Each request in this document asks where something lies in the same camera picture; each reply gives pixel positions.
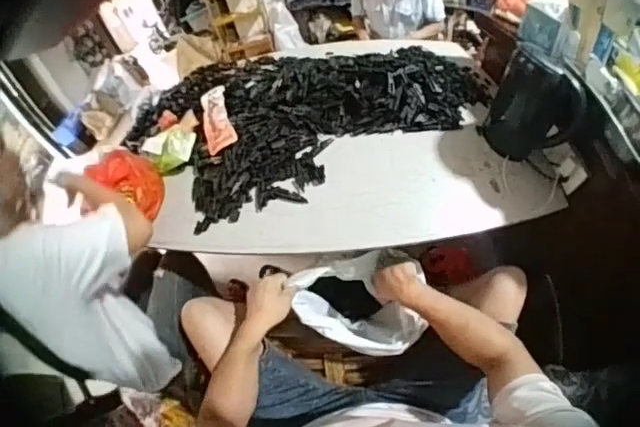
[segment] hand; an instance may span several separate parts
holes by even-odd
[[[71,207],[78,195],[78,190],[73,187],[73,174],[58,172],[51,182],[65,190],[67,193],[67,206]]]
[[[291,310],[294,291],[285,287],[286,280],[285,274],[270,275],[247,292],[245,324],[261,337],[282,322]]]
[[[406,305],[423,293],[425,285],[416,277],[415,264],[403,262],[376,272],[373,275],[373,287],[378,299],[395,300]]]

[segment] person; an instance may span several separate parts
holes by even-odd
[[[124,196],[62,172],[54,182],[94,212],[43,225],[17,156],[0,152],[0,305],[61,360],[91,377],[141,391],[165,387],[181,369],[122,289],[151,223]]]
[[[360,40],[433,39],[445,29],[442,0],[351,0],[351,15]]]
[[[417,361],[405,365],[412,375],[396,370],[395,379],[368,389],[331,385],[265,343],[265,335],[289,313],[293,292],[283,274],[249,290],[244,314],[217,298],[186,303],[182,325],[211,371],[197,425],[411,427],[488,421],[496,427],[595,427],[512,333],[526,294],[521,270],[496,268],[448,293],[420,283],[414,272],[404,263],[373,279],[379,299],[400,302],[429,322],[413,349]]]

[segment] shorts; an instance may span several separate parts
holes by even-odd
[[[171,354],[193,365],[181,331],[182,306],[211,295],[169,271],[154,279],[147,313]],[[505,327],[515,331],[515,325]],[[487,383],[428,329],[403,355],[393,359],[393,377],[367,388],[334,385],[266,344],[260,359],[259,391],[250,425],[303,426],[321,416],[358,405],[388,402],[411,405],[459,424],[482,424],[491,418]]]

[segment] white t-shirt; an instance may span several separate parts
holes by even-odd
[[[598,427],[573,407],[560,389],[542,374],[525,375],[502,389],[492,404],[490,427]],[[368,404],[334,412],[306,427],[426,427],[452,424],[425,410],[401,404]]]
[[[0,304],[58,357],[141,391],[180,371],[153,323],[120,293],[131,259],[113,205],[64,226],[28,224],[0,239]]]
[[[442,0],[351,0],[351,15],[366,17],[375,35],[400,39],[445,18]]]

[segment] black plastic piece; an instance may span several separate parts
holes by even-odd
[[[458,129],[459,106],[487,101],[472,71],[419,47],[357,57],[263,57],[194,71],[140,111],[124,144],[136,152],[165,110],[181,117],[192,109],[201,119],[200,96],[218,85],[225,86],[238,142],[212,159],[202,127],[196,129],[192,198],[205,215],[196,234],[221,220],[236,222],[252,197],[257,211],[272,200],[307,203],[300,193],[326,180],[314,159],[336,137]],[[282,181],[293,181],[296,192],[275,187]]]

